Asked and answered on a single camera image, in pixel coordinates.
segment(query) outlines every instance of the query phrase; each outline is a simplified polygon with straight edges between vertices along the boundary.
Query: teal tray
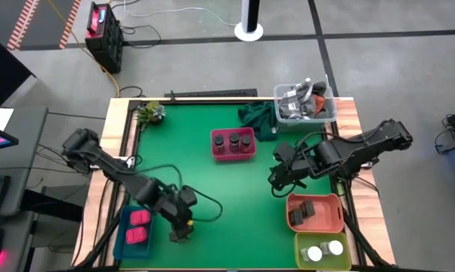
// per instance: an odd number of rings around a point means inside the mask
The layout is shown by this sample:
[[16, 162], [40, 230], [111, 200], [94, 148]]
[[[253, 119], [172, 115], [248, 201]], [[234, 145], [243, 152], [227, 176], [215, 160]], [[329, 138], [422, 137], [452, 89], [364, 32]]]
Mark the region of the teal tray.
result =
[[129, 245], [125, 241], [127, 230], [137, 227], [130, 224], [130, 214], [144, 208], [139, 206], [125, 206], [120, 214], [119, 230], [116, 234], [115, 246], [113, 247], [113, 257], [118, 260], [123, 259], [148, 259], [150, 256], [150, 241], [152, 240], [152, 221], [154, 216], [150, 216], [147, 224], [147, 241]]

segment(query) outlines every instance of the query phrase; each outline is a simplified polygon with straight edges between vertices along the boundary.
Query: green table surface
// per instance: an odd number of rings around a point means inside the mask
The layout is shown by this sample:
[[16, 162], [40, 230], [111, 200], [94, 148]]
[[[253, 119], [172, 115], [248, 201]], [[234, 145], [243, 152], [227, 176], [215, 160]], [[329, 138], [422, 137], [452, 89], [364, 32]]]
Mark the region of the green table surface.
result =
[[[194, 232], [184, 243], [169, 242], [170, 224], [160, 216], [153, 223], [150, 257], [124, 259], [122, 269], [132, 268], [297, 268], [295, 233], [286, 224], [286, 201], [271, 195], [269, 167], [277, 164], [273, 150], [281, 141], [294, 144], [308, 131], [280, 134], [278, 141], [256, 141], [257, 152], [249, 161], [218, 163], [212, 158], [213, 129], [237, 128], [240, 105], [166, 106], [167, 116], [159, 126], [147, 127], [140, 136], [138, 169], [171, 163], [179, 167], [184, 184], [219, 200], [222, 216], [212, 223], [195, 222]], [[321, 137], [312, 137], [316, 144]], [[170, 168], [150, 172], [164, 183], [178, 183]], [[308, 188], [294, 193], [331, 193], [328, 177], [303, 180]], [[218, 206], [197, 196], [195, 218], [212, 218]]]

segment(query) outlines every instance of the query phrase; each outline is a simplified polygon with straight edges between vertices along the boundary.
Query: concrete floor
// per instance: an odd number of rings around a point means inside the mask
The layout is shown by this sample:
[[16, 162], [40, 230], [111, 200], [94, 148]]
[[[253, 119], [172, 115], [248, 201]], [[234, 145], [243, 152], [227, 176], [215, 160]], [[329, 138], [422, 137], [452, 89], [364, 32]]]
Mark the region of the concrete floor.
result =
[[[314, 2], [325, 34], [455, 29], [455, 0]], [[73, 27], [81, 37], [89, 5], [89, 0], [82, 1]], [[240, 19], [240, 0], [142, 0], [128, 9], [148, 14], [190, 6], [209, 8], [229, 23]], [[163, 39], [233, 36], [231, 27], [204, 11], [149, 18], [132, 18], [122, 8], [115, 13], [126, 26], [151, 24]], [[259, 21], [268, 35], [315, 34], [306, 0], [264, 0]], [[155, 35], [145, 29], [128, 39], [150, 40]], [[409, 150], [383, 154], [374, 168], [398, 265], [455, 271], [455, 152], [439, 156], [433, 147], [434, 137], [443, 130], [441, 119], [455, 113], [455, 36], [327, 39], [326, 45], [338, 93], [355, 97], [362, 127], [369, 129], [393, 118], [402, 121], [414, 136]], [[54, 112], [105, 115], [114, 89], [79, 49], [15, 51], [14, 55], [41, 82], [12, 105], [41, 104]], [[258, 95], [269, 96], [280, 83], [299, 82], [306, 76], [322, 80], [326, 72], [322, 60], [316, 39], [159, 45], [144, 50], [125, 48], [122, 72], [116, 78], [120, 86], [142, 87], [149, 97], [170, 90], [238, 88], [257, 88]], [[101, 132], [103, 121], [49, 116], [42, 143], [59, 148], [78, 127]], [[38, 175], [48, 186], [83, 182], [68, 176]], [[57, 260], [49, 269], [69, 264], [70, 256], [48, 253], [46, 258], [45, 254], [35, 257], [41, 270], [45, 269], [42, 260], [49, 258]]]

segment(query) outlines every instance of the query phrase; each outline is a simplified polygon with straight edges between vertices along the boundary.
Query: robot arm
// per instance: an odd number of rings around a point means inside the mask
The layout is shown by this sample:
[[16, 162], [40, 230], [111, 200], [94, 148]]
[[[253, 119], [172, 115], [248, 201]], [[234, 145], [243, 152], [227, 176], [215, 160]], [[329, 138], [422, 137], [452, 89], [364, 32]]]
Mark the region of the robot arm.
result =
[[101, 149], [94, 131], [77, 129], [63, 143], [63, 155], [68, 166], [76, 171], [90, 172], [90, 165], [98, 165], [108, 179], [123, 184], [139, 205], [159, 213], [171, 223], [171, 241], [186, 238], [193, 231], [190, 207], [197, 204], [194, 192], [189, 187], [178, 191], [175, 185], [134, 172], [126, 162], [114, 159]]
[[406, 150], [412, 141], [402, 123], [391, 119], [352, 138], [334, 137], [313, 147], [304, 141], [296, 147], [282, 143], [274, 150], [274, 158], [280, 164], [271, 168], [268, 181], [280, 191], [289, 184], [306, 187], [300, 181], [306, 177], [330, 174], [351, 180], [365, 162], [377, 162], [377, 156], [385, 151]]

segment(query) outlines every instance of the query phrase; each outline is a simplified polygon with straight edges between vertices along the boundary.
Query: green cloth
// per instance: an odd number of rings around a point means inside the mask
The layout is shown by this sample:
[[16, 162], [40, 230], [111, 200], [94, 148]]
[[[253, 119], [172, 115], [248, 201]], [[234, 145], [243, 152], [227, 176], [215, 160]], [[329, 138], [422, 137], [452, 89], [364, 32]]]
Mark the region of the green cloth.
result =
[[276, 127], [276, 113], [274, 102], [252, 102], [241, 107], [237, 111], [241, 127], [251, 127], [255, 131], [258, 141], [275, 141], [278, 134], [273, 133], [271, 128]]

